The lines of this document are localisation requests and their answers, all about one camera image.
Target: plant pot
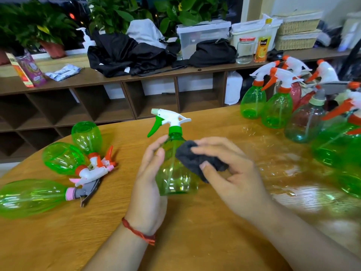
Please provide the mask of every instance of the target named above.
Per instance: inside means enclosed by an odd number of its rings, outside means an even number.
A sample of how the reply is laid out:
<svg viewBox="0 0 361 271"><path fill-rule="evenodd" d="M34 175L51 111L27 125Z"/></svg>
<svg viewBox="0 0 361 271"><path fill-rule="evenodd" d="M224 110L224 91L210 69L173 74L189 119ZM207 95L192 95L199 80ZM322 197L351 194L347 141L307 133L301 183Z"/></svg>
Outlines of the plant pot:
<svg viewBox="0 0 361 271"><path fill-rule="evenodd" d="M0 49L0 65L7 65L10 63L9 58L6 56L5 51Z"/></svg>
<svg viewBox="0 0 361 271"><path fill-rule="evenodd" d="M59 59L66 56L63 45L45 41L40 41L40 44L43 46L43 48L45 48L52 59Z"/></svg>

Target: wooden table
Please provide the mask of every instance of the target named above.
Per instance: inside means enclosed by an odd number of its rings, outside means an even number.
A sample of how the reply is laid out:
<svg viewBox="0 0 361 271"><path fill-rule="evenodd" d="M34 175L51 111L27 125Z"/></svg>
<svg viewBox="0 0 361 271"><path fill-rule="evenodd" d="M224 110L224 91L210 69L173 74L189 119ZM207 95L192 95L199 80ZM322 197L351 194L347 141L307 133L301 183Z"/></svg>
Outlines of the wooden table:
<svg viewBox="0 0 361 271"><path fill-rule="evenodd" d="M307 222L361 256L361 200L329 183L330 169L311 161L307 145L288 141L282 130L241 118L239 106L185 113L185 139L226 136L258 164L273 197ZM80 270L111 235L127 209L146 147L168 132L146 138L154 118L100 127L104 147L114 144L119 167L107 175L88 206L77 200L21 220L0 218L1 270ZM71 142L70 137L62 139ZM70 186L50 171L36 152L0 183L48 178ZM196 195L171 196L165 221L140 270L290 270L276 249L236 217L210 185Z"/></svg>

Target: black cloth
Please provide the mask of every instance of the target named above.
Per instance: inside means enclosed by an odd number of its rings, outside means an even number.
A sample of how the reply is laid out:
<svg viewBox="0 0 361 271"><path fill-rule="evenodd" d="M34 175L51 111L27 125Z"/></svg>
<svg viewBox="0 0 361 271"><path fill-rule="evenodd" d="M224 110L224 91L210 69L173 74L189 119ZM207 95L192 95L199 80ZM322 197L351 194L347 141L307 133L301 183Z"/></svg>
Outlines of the black cloth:
<svg viewBox="0 0 361 271"><path fill-rule="evenodd" d="M226 39L208 40L199 42L196 52L188 60L175 61L173 68L179 66L194 66L204 68L207 66L221 65L236 62L237 50Z"/></svg>
<svg viewBox="0 0 361 271"><path fill-rule="evenodd" d="M153 72L171 65L177 59L181 45L169 43L166 49L138 43L122 33L93 33L97 46L88 48L90 67L105 77L138 75Z"/></svg>
<svg viewBox="0 0 361 271"><path fill-rule="evenodd" d="M208 183L207 179L203 175L203 172L199 165L204 161L208 161L217 171L225 171L228 169L228 164L222 162L217 157L209 157L206 155L197 155L191 151L191 147L198 146L194 141L186 141L175 152L175 157L188 168L191 172L197 174L203 182Z"/></svg>

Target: cubby shelf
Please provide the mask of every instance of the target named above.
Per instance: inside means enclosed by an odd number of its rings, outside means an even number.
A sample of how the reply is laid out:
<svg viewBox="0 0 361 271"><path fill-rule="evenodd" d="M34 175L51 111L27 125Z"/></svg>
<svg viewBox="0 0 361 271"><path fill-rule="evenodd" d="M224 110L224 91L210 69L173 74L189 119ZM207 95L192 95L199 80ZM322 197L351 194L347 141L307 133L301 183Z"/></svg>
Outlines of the cubby shelf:
<svg viewBox="0 0 361 271"><path fill-rule="evenodd" d="M286 51L285 54L316 61L344 57L349 52L317 48ZM101 73L85 68L76 76L59 82L50 80L38 88L26 88L19 77L0 78L0 163L20 161L70 135L72 126L80 121L102 125L151 118L154 116L152 108L183 113L224 107L228 72L237 70L247 76L264 64L188 67L146 77L114 78L105 78ZM191 90L194 88L182 87L182 84L179 87L178 77L197 74L212 74L212 88ZM173 79L173 92L146 95L142 81L164 78ZM105 84L121 88L124 98L111 99Z"/></svg>

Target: glass jar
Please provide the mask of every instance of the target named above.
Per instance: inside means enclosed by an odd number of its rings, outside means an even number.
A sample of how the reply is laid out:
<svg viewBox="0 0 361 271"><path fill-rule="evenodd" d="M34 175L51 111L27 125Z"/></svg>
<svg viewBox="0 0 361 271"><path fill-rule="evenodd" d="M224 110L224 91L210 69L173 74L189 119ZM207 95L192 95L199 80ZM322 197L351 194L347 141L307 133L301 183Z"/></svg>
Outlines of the glass jar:
<svg viewBox="0 0 361 271"><path fill-rule="evenodd" d="M253 53L255 52L255 37L239 38L237 45L237 59L236 62L240 65L250 63L253 60Z"/></svg>

